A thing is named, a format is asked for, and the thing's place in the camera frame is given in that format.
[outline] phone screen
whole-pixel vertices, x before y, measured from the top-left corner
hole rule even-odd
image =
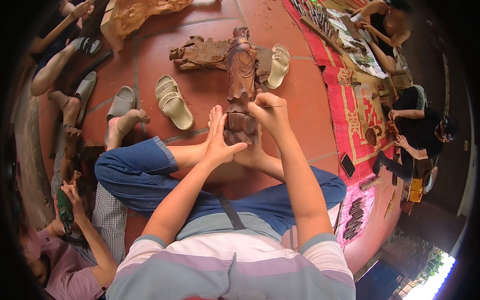
[[[343,170],[347,173],[348,177],[351,178],[353,175],[353,172],[355,172],[355,166],[353,165],[350,157],[345,154],[342,158],[342,167]]]

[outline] checkered pants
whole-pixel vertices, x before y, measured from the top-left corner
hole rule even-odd
[[[51,182],[51,195],[55,197],[61,185],[60,162],[63,150],[55,155],[53,164],[53,178]],[[95,208],[92,213],[92,225],[102,237],[113,259],[120,264],[125,259],[125,227],[127,225],[127,207],[109,193],[100,182],[96,186]],[[72,238],[79,240],[80,235],[73,232]],[[73,245],[75,249],[91,265],[97,265],[90,247]]]

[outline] person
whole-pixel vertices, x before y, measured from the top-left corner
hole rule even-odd
[[[59,97],[54,100],[60,104]],[[60,107],[64,115],[63,125],[75,127],[80,102],[70,100],[67,105]],[[125,116],[113,118],[109,132],[111,140],[116,143],[111,143],[108,150],[120,146],[123,137],[141,121],[149,122],[149,118],[145,111],[136,109],[128,111]],[[95,300],[105,293],[118,264],[125,258],[127,208],[98,184],[90,222],[85,215],[76,182],[63,182],[61,185],[60,162],[63,154],[64,150],[61,150],[55,156],[51,182],[55,219],[40,232],[35,232],[32,227],[24,227],[20,237],[28,265],[46,293],[57,300]],[[65,230],[57,208],[59,189],[66,193],[72,203],[75,223],[88,243],[86,248],[61,239]],[[80,235],[72,231],[71,240],[79,238]]]
[[[78,37],[66,45],[75,32],[77,20],[87,18],[94,8],[94,0],[74,2],[78,5],[61,0],[30,46],[30,56],[37,64],[30,87],[33,96],[45,93],[53,85],[75,51],[81,49],[94,55],[102,46],[100,40],[90,37]]]
[[[434,158],[440,155],[444,144],[458,135],[458,123],[448,116],[441,117],[433,108],[417,110],[419,91],[414,86],[406,89],[393,103],[393,109],[382,103],[386,119],[394,120],[399,135],[394,144],[401,147],[402,164],[378,153],[373,172],[378,174],[382,165],[399,178],[410,182],[413,176],[413,159]]]
[[[408,17],[411,7],[406,0],[373,0],[363,8],[353,11],[352,22],[370,16],[371,24],[360,22],[363,28],[378,37],[378,45],[360,30],[374,54],[390,74],[396,73],[393,47],[400,46],[410,37]]]
[[[261,106],[278,106],[265,110]],[[118,200],[149,218],[107,291],[108,299],[354,299],[355,285],[327,213],[346,195],[336,175],[308,165],[288,122],[287,102],[260,93],[249,112],[281,159],[259,143],[227,146],[215,106],[202,144],[165,146],[157,137],[106,151],[95,174]],[[234,161],[283,184],[229,201],[202,191]],[[192,167],[182,179],[169,176]],[[280,244],[297,226],[300,252]]]

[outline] red tile floor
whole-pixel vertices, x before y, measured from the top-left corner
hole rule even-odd
[[[132,86],[137,92],[138,106],[151,118],[148,125],[137,125],[132,139],[136,142],[158,135],[166,144],[197,144],[205,140],[208,111],[216,104],[227,108],[227,73],[220,70],[180,71],[169,61],[171,46],[182,46],[192,35],[214,40],[227,40],[235,26],[247,25],[254,43],[272,47],[282,44],[292,55],[290,71],[275,94],[288,101],[289,120],[309,163],[315,167],[338,173],[338,154],[334,140],[330,110],[322,74],[315,64],[308,44],[280,1],[251,0],[195,0],[191,6],[178,13],[150,17],[144,25],[125,39],[124,49],[97,70],[98,79],[86,108],[82,130],[85,139],[103,141],[106,129],[105,116],[111,98],[120,87]],[[109,48],[105,41],[104,50]],[[95,59],[76,53],[71,59],[72,73],[80,72]],[[165,74],[178,82],[185,102],[194,115],[195,125],[181,132],[158,109],[155,84]],[[52,125],[59,109],[49,103],[46,95],[40,97],[39,127],[42,154],[51,179],[53,160],[48,155],[53,138]],[[273,139],[264,133],[265,151],[278,156]],[[176,177],[183,177],[183,170]],[[223,179],[222,190],[229,199],[238,199],[279,182],[259,172],[235,164],[216,170],[216,178]],[[235,179],[235,183],[225,181]],[[397,201],[390,215],[384,212],[395,189],[384,180],[377,187],[373,212],[362,237],[344,248],[345,258],[353,273],[357,272],[378,250],[394,229],[399,215],[400,182]],[[129,212],[125,237],[126,249],[140,235],[146,220]],[[296,230],[287,232],[282,239],[286,247],[297,249]]]

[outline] mat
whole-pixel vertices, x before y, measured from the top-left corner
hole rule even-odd
[[[343,11],[345,7],[358,8],[366,4],[363,0],[319,2],[337,11]],[[350,59],[347,53],[340,56],[327,46],[317,34],[300,22],[300,14],[290,0],[282,0],[282,3],[305,36],[315,62],[323,70],[339,160],[347,154],[356,168],[352,178],[347,176],[340,164],[338,170],[339,176],[347,184],[347,195],[339,210],[335,233],[340,246],[344,247],[363,235],[375,201],[375,186],[366,191],[360,191],[360,184],[375,177],[372,166],[378,151],[384,150],[387,157],[393,157],[393,142],[389,142],[385,135],[381,102],[391,104],[396,91],[389,84],[389,79],[382,80],[368,75]],[[362,85],[353,87],[353,82],[361,82]],[[372,93],[379,93],[380,90],[387,94],[372,99]],[[382,134],[377,138],[377,144],[373,146],[367,142],[365,132],[375,125],[381,127]],[[345,240],[343,239],[345,224],[350,219],[348,211],[351,203],[360,197],[365,203],[363,225],[354,239]]]

